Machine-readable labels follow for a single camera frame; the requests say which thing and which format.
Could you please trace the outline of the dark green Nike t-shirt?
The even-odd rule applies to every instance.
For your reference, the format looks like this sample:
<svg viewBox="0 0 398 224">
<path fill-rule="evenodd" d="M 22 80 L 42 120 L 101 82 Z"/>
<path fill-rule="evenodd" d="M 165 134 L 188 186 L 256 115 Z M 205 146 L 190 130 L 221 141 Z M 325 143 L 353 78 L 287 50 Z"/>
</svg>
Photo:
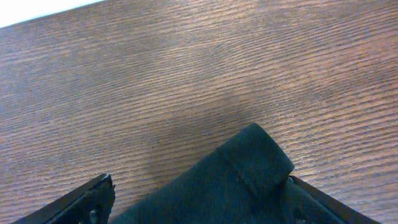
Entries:
<svg viewBox="0 0 398 224">
<path fill-rule="evenodd" d="M 113 223 L 342 223 L 294 185 L 293 169 L 252 123 Z"/>
</svg>

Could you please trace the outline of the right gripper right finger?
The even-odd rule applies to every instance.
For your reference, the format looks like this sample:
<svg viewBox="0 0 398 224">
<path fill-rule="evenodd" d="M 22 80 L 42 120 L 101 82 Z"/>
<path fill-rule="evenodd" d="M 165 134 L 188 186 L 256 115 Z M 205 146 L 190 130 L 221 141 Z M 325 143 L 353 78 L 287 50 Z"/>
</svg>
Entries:
<svg viewBox="0 0 398 224">
<path fill-rule="evenodd" d="M 353 210 L 349 206 L 341 203 L 340 201 L 334 199 L 333 197 L 327 195 L 326 193 L 318 190 L 312 185 L 304 182 L 296 176 L 290 175 L 295 185 L 298 185 L 301 189 L 310 194 L 315 200 L 326 207 L 331 213 L 333 213 L 338 218 L 342 219 L 349 224 L 381 224 L 373 220 L 372 218 L 363 215 L 362 213 Z"/>
</svg>

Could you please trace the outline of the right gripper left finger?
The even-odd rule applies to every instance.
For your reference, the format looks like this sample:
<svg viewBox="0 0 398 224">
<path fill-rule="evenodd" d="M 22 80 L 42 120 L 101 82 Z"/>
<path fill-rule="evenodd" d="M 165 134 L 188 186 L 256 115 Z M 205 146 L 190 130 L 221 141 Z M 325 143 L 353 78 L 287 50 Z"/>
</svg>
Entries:
<svg viewBox="0 0 398 224">
<path fill-rule="evenodd" d="M 12 224 L 107 224 L 114 188 L 111 176 L 101 174 Z"/>
</svg>

